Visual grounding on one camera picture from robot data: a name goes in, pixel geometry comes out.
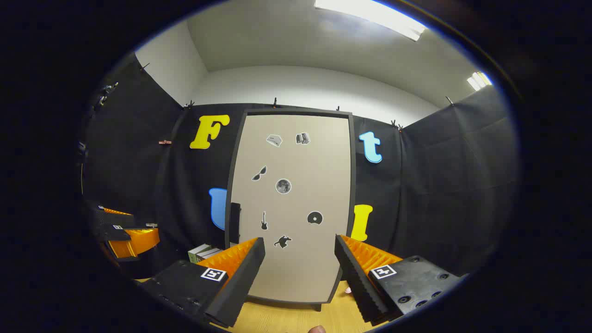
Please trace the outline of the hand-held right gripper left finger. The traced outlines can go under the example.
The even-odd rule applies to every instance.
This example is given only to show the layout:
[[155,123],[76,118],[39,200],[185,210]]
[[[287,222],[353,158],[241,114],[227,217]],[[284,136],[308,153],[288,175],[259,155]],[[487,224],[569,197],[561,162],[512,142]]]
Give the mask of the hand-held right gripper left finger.
[[233,327],[264,258],[257,237],[198,263],[178,260],[139,287],[196,324]]

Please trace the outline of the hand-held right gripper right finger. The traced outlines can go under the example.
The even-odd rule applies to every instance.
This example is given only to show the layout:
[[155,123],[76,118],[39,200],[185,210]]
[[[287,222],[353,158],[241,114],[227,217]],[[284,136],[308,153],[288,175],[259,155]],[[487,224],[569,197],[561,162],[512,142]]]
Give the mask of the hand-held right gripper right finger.
[[345,235],[335,236],[334,254],[363,320],[372,325],[415,312],[465,280],[421,256],[402,259]]

